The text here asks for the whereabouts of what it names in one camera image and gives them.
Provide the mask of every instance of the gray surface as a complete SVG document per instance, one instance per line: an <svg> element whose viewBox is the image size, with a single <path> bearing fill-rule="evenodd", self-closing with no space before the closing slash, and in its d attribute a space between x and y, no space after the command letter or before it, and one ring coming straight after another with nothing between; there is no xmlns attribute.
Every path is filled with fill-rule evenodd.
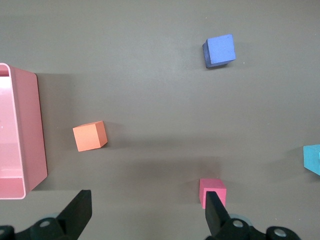
<svg viewBox="0 0 320 240"><path fill-rule="evenodd" d="M82 240L201 240L199 178L230 213L319 238L320 1L10 0L0 62L38 75L48 178L0 201L18 231L91 189ZM232 33L237 59L207 70L202 44ZM72 127L103 120L109 143L77 152Z"/></svg>

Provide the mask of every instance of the toy block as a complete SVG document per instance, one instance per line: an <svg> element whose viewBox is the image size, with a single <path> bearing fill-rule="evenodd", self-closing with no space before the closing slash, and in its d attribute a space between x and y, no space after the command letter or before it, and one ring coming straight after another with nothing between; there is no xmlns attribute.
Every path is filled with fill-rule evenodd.
<svg viewBox="0 0 320 240"><path fill-rule="evenodd" d="M0 63L0 199L23 199L47 176L37 76Z"/></svg>
<svg viewBox="0 0 320 240"><path fill-rule="evenodd" d="M232 34L208 38L202 48L207 68L225 65L236 59Z"/></svg>
<svg viewBox="0 0 320 240"><path fill-rule="evenodd" d="M309 145L303 147L304 167L320 175L320 145Z"/></svg>
<svg viewBox="0 0 320 240"><path fill-rule="evenodd" d="M76 126L73 133L79 152L99 149L108 142L103 121Z"/></svg>
<svg viewBox="0 0 320 240"><path fill-rule="evenodd" d="M206 209L207 192L216 192L223 206L226 206L227 188L220 179L200 179L199 198L203 209Z"/></svg>

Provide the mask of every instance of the pink bin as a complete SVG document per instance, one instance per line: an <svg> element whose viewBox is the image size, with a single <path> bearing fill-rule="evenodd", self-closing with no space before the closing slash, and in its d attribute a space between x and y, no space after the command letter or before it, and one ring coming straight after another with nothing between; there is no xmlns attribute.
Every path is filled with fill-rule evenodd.
<svg viewBox="0 0 320 240"><path fill-rule="evenodd" d="M37 76L0 63L0 199L23 199L47 176Z"/></svg>

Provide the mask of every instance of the foam block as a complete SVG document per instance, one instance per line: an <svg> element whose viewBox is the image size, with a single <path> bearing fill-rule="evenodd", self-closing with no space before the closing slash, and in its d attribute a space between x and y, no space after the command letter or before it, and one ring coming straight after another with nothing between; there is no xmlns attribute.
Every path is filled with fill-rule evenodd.
<svg viewBox="0 0 320 240"><path fill-rule="evenodd" d="M0 199L23 199L47 175L37 76L0 63Z"/></svg>
<svg viewBox="0 0 320 240"><path fill-rule="evenodd" d="M236 59L232 34L208 38L202 48L207 68L225 65Z"/></svg>
<svg viewBox="0 0 320 240"><path fill-rule="evenodd" d="M303 147L304 167L320 175L320 145Z"/></svg>
<svg viewBox="0 0 320 240"><path fill-rule="evenodd" d="M103 121L76 126L73 133L79 152L101 148L108 142Z"/></svg>
<svg viewBox="0 0 320 240"><path fill-rule="evenodd" d="M220 179L201 178L199 187L199 198L202 208L206 208L207 192L216 192L223 206L226 206L227 188Z"/></svg>

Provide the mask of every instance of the blue cube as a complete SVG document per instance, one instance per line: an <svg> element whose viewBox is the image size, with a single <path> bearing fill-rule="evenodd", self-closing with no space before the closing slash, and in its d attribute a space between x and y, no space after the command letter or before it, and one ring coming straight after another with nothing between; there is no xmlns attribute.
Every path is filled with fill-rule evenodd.
<svg viewBox="0 0 320 240"><path fill-rule="evenodd" d="M208 38L202 48L207 68L225 65L236 59L232 34Z"/></svg>
<svg viewBox="0 0 320 240"><path fill-rule="evenodd" d="M303 147L304 167L320 175L320 145Z"/></svg>

